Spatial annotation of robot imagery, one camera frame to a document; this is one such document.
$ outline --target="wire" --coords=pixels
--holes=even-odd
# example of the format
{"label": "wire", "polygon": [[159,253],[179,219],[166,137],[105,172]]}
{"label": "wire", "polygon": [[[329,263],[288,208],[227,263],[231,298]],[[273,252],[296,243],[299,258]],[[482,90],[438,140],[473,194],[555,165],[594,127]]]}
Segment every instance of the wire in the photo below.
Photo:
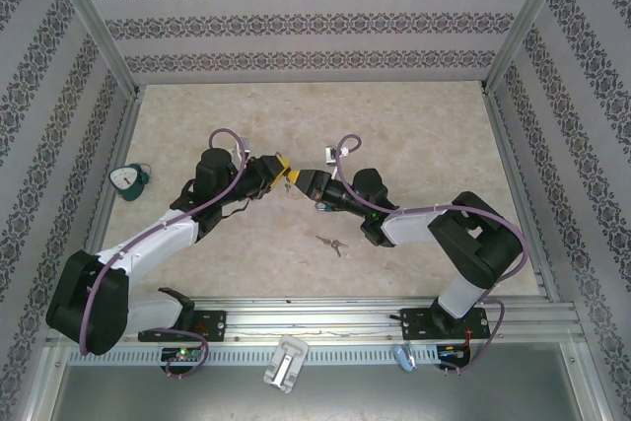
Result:
{"label": "wire", "polygon": [[[239,135],[237,135],[232,130],[230,130],[228,128],[218,128],[217,130],[212,132],[210,134],[210,137],[208,138],[208,146],[210,148],[213,148],[213,139],[217,135],[219,135],[220,133],[227,133],[227,134],[231,135],[235,139],[235,141],[237,142],[237,145],[239,146],[239,151],[241,152],[241,158],[242,159],[241,159],[241,164],[239,166],[239,170],[237,171],[237,175],[231,181],[231,183],[228,185],[228,187],[226,189],[224,189],[221,193],[219,193],[217,196],[215,196],[211,200],[205,202],[204,204],[202,204],[200,206],[195,207],[194,209],[191,209],[190,211],[188,211],[188,212],[186,212],[184,214],[181,214],[179,216],[173,217],[172,219],[170,219],[169,221],[167,221],[164,224],[158,224],[158,225],[152,227],[151,229],[146,230],[145,232],[140,234],[135,239],[132,239],[118,253],[115,253],[107,261],[105,266],[99,272],[99,275],[97,275],[97,279],[95,280],[94,284],[92,285],[92,289],[90,291],[90,295],[88,295],[88,301],[86,302],[86,307],[85,307],[85,309],[83,311],[83,318],[81,320],[81,329],[79,331],[79,351],[81,352],[81,355],[85,356],[85,355],[88,355],[88,353],[89,353],[88,346],[87,346],[87,344],[88,344],[88,327],[90,325],[90,315],[92,314],[92,306],[95,303],[95,297],[97,296],[99,288],[101,287],[103,279],[105,278],[105,274],[109,271],[109,269],[112,268],[112,266],[119,259],[122,259],[125,256],[126,253],[128,253],[132,248],[134,248],[134,246],[138,245],[140,242],[144,241],[149,236],[155,234],[156,232],[160,231],[161,229],[164,229],[165,227],[168,227],[168,226],[170,226],[170,225],[172,225],[172,224],[174,224],[176,222],[181,221],[182,219],[186,219],[187,217],[190,217],[193,214],[196,214],[196,213],[198,213],[200,211],[203,211],[207,207],[210,207],[213,204],[215,204],[216,202],[218,202],[219,200],[223,199],[224,196],[226,196],[230,191],[233,190],[233,188],[237,185],[237,182],[239,182],[239,179],[241,179],[241,176],[243,175],[244,169],[245,169],[245,145],[244,145],[244,142],[239,137]],[[191,337],[196,337],[196,335],[198,335],[198,334],[194,334],[193,332],[188,332],[186,335],[189,335]]]}
{"label": "wire", "polygon": [[235,209],[233,212],[231,212],[231,213],[230,213],[230,214],[228,214],[227,216],[222,217],[222,218],[221,218],[221,219],[222,219],[222,221],[223,221],[224,219],[228,219],[230,216],[234,216],[234,215],[235,215],[235,214],[237,214],[238,212],[244,212],[244,211],[247,209],[247,207],[249,206],[249,202],[250,202],[250,199],[248,199],[248,200],[245,202],[245,206],[244,206],[244,207],[242,207],[242,208],[240,208],[240,209]]}
{"label": "wire", "polygon": [[251,339],[255,339],[257,337],[281,337],[284,334],[287,335],[291,335],[293,337],[305,337],[305,336],[309,336],[309,335],[335,335],[337,337],[344,337],[344,338],[351,338],[351,337],[355,337],[356,335],[384,335],[383,331],[373,331],[373,332],[333,332],[331,330],[319,330],[318,332],[298,332],[298,333],[293,333],[293,332],[287,332],[287,331],[283,331],[283,332],[236,332],[236,331],[232,331],[231,332],[234,335],[238,335],[239,337],[243,336],[243,337],[249,337]]}
{"label": "wire", "polygon": [[[484,345],[482,345],[480,350],[477,351],[475,356],[473,356],[473,358],[469,361],[468,364],[466,364],[464,367],[458,368],[458,370],[456,371],[458,374],[460,374],[461,372],[466,372],[467,370],[471,369],[475,364],[479,362],[479,360],[486,353],[486,351],[489,350],[491,342],[493,342],[493,339],[495,338],[495,335],[497,334],[497,331],[500,329],[500,325],[502,325],[502,321],[504,320],[504,314],[506,313],[506,307],[504,306],[504,303],[502,303],[498,299],[489,299],[489,300],[486,300],[484,304],[485,305],[498,305],[500,307],[500,315],[497,318],[497,322],[495,322],[495,327],[493,327],[493,330],[491,331],[489,338],[486,339],[486,342],[484,342]],[[444,362],[444,361],[441,361],[441,363],[445,365],[453,365],[453,364],[450,364],[449,362]]]}
{"label": "wire", "polygon": [[[338,153],[335,154],[335,165],[337,166],[337,172],[339,174],[340,181],[342,181],[342,184],[346,188],[346,191],[351,196],[353,196],[356,200],[358,200],[365,206],[370,207],[371,209],[374,209],[379,212],[384,212],[386,214],[429,214],[433,212],[442,212],[442,211],[459,211],[459,212],[468,212],[470,214],[477,214],[478,216],[486,217],[487,219],[491,219],[492,221],[502,224],[509,231],[511,231],[515,235],[515,237],[518,239],[518,241],[520,241],[520,245],[522,246],[522,259],[520,260],[520,262],[517,264],[515,268],[513,268],[508,273],[505,273],[504,275],[502,275],[500,279],[498,280],[498,283],[500,281],[504,281],[511,278],[512,276],[517,274],[520,270],[522,270],[524,266],[526,266],[528,258],[530,257],[530,251],[528,248],[528,244],[526,242],[526,238],[516,226],[511,224],[509,221],[507,221],[503,217],[498,216],[497,214],[493,214],[492,212],[487,212],[482,209],[477,209],[475,207],[456,206],[453,204],[447,204],[447,205],[442,205],[442,206],[431,206],[431,207],[418,207],[418,208],[412,208],[412,209],[387,209],[385,207],[373,204],[372,202],[367,201],[362,196],[357,194],[353,190],[351,185],[348,183],[348,181],[346,180],[346,176],[344,175],[344,171],[342,170],[342,162],[341,162],[341,156],[342,156],[341,150],[342,148],[344,148],[344,143],[346,143],[351,138],[357,141],[357,145],[355,145],[355,147],[348,150],[349,155],[357,151],[362,146],[362,139],[360,138],[359,135],[356,135],[354,133],[349,133],[348,135],[344,135],[342,139],[339,141],[339,143],[337,144]],[[482,295],[480,300],[484,299],[484,297],[486,297],[488,293],[489,292],[487,291],[484,295]]]}
{"label": "wire", "polygon": [[[371,209],[374,209],[374,210],[379,211],[379,212],[384,212],[386,214],[429,214],[429,213],[433,213],[433,212],[442,212],[442,211],[459,211],[459,212],[467,212],[467,213],[470,213],[470,214],[477,214],[478,216],[486,217],[487,219],[491,219],[492,221],[498,222],[499,224],[501,224],[504,227],[506,227],[509,231],[511,231],[515,235],[515,237],[518,239],[518,241],[520,241],[520,245],[522,246],[522,259],[515,266],[515,268],[513,268],[511,271],[509,271],[509,272],[505,273],[504,275],[502,275],[498,279],[498,283],[501,282],[501,281],[508,280],[512,276],[515,276],[517,273],[519,273],[522,270],[522,268],[524,268],[526,266],[526,263],[527,263],[527,261],[528,261],[528,259],[530,257],[530,250],[529,250],[526,238],[524,237],[522,232],[520,232],[520,230],[515,225],[511,224],[509,221],[507,221],[506,219],[504,219],[501,216],[498,216],[497,214],[493,214],[491,212],[487,212],[487,211],[484,211],[482,209],[476,209],[474,207],[456,206],[456,205],[453,205],[453,204],[447,204],[447,205],[442,205],[442,206],[432,206],[432,207],[418,207],[418,208],[413,208],[413,209],[394,209],[393,210],[393,209],[384,208],[382,206],[378,206],[378,205],[373,204],[372,202],[369,202],[366,199],[362,198],[359,194],[357,194],[355,192],[355,190],[348,183],[348,181],[346,180],[346,177],[344,176],[344,170],[342,169],[342,161],[341,161],[342,149],[344,148],[344,144],[351,138],[354,139],[357,143],[356,143],[356,145],[353,148],[348,149],[348,153],[345,153],[344,155],[350,155],[351,153],[356,152],[357,150],[359,150],[359,148],[362,146],[362,139],[361,139],[361,137],[359,135],[356,135],[354,133],[349,133],[347,135],[344,135],[340,139],[339,143],[337,144],[337,153],[335,154],[335,165],[337,166],[337,173],[339,174],[340,181],[342,181],[342,184],[346,188],[346,191],[351,196],[353,196],[356,200],[358,200],[359,202],[361,202],[362,204],[364,204],[365,206],[367,206],[367,207],[369,207]],[[465,372],[469,368],[473,367],[480,360],[480,357],[482,357],[486,353],[486,351],[488,350],[489,346],[491,345],[491,342],[495,338],[495,334],[497,334],[497,331],[500,328],[500,325],[502,324],[502,321],[504,320],[504,314],[505,314],[505,311],[506,311],[506,308],[504,307],[504,303],[502,303],[498,299],[486,300],[486,297],[493,290],[493,288],[494,287],[486,290],[482,294],[482,296],[480,296],[480,298],[477,300],[477,302],[478,303],[484,302],[486,304],[499,305],[500,306],[500,316],[498,317],[497,323],[495,324],[495,327],[493,328],[493,331],[489,335],[489,338],[486,339],[486,342],[484,343],[482,348],[477,352],[477,354],[475,354],[475,357],[473,357],[473,359],[471,359],[471,361],[464,368],[461,368],[461,369],[457,370],[458,374],[460,374],[460,372]]]}
{"label": "wire", "polygon": [[470,352],[471,350],[471,328],[469,327],[469,325],[467,324],[466,327],[464,328],[464,352],[463,353],[467,353]]}
{"label": "wire", "polygon": [[201,359],[199,359],[199,362],[197,363],[197,365],[193,366],[188,372],[185,372],[183,374],[174,374],[173,372],[171,372],[171,370],[169,370],[169,368],[171,367],[171,364],[177,360],[177,358],[171,357],[171,359],[167,361],[167,366],[165,367],[165,372],[167,373],[168,378],[177,378],[178,380],[180,380],[180,379],[185,379],[187,377],[190,377],[191,375],[194,375],[195,372],[197,372],[199,369],[201,369],[206,363],[206,361],[208,360],[208,356],[210,355],[210,347],[208,346],[208,341],[204,338],[203,335],[197,334],[195,332],[186,332],[185,330],[177,330],[177,329],[170,329],[170,328],[160,328],[160,329],[151,329],[151,330],[154,332],[166,332],[169,334],[187,335],[189,337],[194,337],[201,342],[201,345],[199,346],[199,348],[202,350],[203,356]]}

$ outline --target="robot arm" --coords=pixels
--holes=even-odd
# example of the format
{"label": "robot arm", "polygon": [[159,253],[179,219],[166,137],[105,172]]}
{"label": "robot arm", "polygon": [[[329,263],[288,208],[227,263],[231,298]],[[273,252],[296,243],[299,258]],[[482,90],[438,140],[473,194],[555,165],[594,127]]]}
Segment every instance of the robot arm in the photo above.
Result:
{"label": "robot arm", "polygon": [[[194,304],[184,295],[170,288],[161,288],[157,293],[143,296],[130,296],[130,291],[171,255],[208,235],[223,219],[224,206],[246,199],[261,199],[287,171],[289,162],[279,155],[249,158],[241,179],[224,198],[167,225],[173,218],[218,196],[237,174],[228,151],[219,148],[206,150],[197,164],[195,179],[186,183],[165,215],[147,228],[162,226],[163,229],[124,253],[105,274],[92,306],[87,343],[90,352],[104,354],[126,333],[156,327],[189,330]],[[144,233],[95,255],[83,250],[71,255],[46,314],[48,325],[78,342],[83,313],[97,275],[126,244]]]}
{"label": "robot arm", "polygon": [[[288,179],[307,197],[324,205],[326,210],[347,211],[363,218],[360,228],[375,246],[393,247],[410,242],[427,242],[432,238],[438,241],[458,270],[430,310],[433,324],[446,336],[461,329],[461,323],[471,308],[497,284],[523,251],[520,241],[506,227],[472,213],[387,214],[357,201],[331,173],[321,170],[293,171]],[[375,169],[359,170],[351,187],[372,204],[397,209],[388,201],[387,188]],[[499,216],[472,192],[461,193],[453,205]]]}

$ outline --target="keys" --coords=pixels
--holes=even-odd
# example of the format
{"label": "keys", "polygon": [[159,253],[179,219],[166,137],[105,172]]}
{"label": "keys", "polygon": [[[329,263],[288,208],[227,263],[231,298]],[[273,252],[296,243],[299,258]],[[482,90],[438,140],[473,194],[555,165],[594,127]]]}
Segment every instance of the keys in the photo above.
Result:
{"label": "keys", "polygon": [[320,237],[320,236],[315,236],[317,239],[320,239],[322,241],[323,244],[325,244],[326,246],[330,246],[333,241],[331,239],[325,239],[324,237]]}
{"label": "keys", "polygon": [[342,256],[342,254],[339,251],[339,248],[341,246],[348,247],[347,244],[343,244],[338,239],[331,240],[331,239],[325,239],[324,237],[320,237],[320,236],[315,236],[315,237],[317,239],[320,239],[322,241],[322,243],[325,244],[326,246],[330,246],[331,248],[333,248],[337,252],[337,256]]}
{"label": "keys", "polygon": [[338,239],[335,239],[333,242],[331,242],[331,246],[333,247],[333,249],[337,252],[337,256],[342,256],[342,254],[339,252],[339,248],[341,246],[345,246],[348,247],[347,244],[343,244],[342,242],[340,242]]}

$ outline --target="white plastic clip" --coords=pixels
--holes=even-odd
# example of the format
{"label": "white plastic clip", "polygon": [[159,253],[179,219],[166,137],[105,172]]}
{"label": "white plastic clip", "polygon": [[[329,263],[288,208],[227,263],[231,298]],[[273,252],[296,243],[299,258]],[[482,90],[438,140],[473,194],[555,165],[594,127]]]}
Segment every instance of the white plastic clip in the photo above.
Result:
{"label": "white plastic clip", "polygon": [[268,385],[276,386],[284,393],[289,393],[294,387],[308,352],[307,342],[291,335],[283,335],[267,366],[263,381]]}

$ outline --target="gray metal surface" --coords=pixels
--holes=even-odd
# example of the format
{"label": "gray metal surface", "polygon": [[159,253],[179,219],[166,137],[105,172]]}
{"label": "gray metal surface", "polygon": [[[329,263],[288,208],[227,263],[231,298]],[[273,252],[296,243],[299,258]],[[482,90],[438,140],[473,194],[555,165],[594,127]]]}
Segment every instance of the gray metal surface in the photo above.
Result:
{"label": "gray metal surface", "polygon": [[613,421],[587,342],[559,344],[583,419]]}
{"label": "gray metal surface", "polygon": [[22,418],[16,419],[50,420],[63,381],[69,351],[68,348],[43,348]]}
{"label": "gray metal surface", "polygon": [[475,369],[445,377],[423,366],[304,367],[291,394],[263,368],[205,368],[168,380],[158,368],[68,367],[52,419],[579,420],[558,345],[498,345]]}

